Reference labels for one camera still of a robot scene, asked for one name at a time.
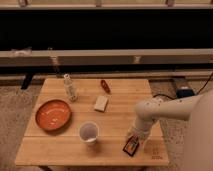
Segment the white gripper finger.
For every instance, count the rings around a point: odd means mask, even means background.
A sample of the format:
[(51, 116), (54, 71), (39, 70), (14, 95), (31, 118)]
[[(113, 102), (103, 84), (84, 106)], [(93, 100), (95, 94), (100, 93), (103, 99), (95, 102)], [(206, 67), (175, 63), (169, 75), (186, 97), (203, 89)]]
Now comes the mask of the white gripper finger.
[(139, 145), (140, 145), (141, 149), (145, 148), (146, 143), (148, 142), (148, 140), (149, 140), (148, 138), (139, 140)]
[(128, 140), (133, 136), (133, 133), (128, 132), (125, 138), (125, 141), (128, 142)]

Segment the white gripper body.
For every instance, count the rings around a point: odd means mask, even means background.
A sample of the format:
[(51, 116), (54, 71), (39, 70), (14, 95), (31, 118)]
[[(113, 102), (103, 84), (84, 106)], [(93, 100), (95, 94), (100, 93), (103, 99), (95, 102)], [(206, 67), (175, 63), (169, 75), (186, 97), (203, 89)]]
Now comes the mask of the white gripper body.
[(128, 130), (128, 136), (136, 135), (140, 140), (146, 140), (151, 132), (152, 122), (136, 118)]

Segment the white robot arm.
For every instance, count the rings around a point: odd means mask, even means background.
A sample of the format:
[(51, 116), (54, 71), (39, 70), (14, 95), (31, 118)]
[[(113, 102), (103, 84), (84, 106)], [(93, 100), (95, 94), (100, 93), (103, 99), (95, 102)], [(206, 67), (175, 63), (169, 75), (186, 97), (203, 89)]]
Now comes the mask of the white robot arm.
[(163, 101), (141, 100), (127, 137), (145, 141), (159, 118), (188, 122), (180, 171), (213, 171), (213, 90), (191, 97)]

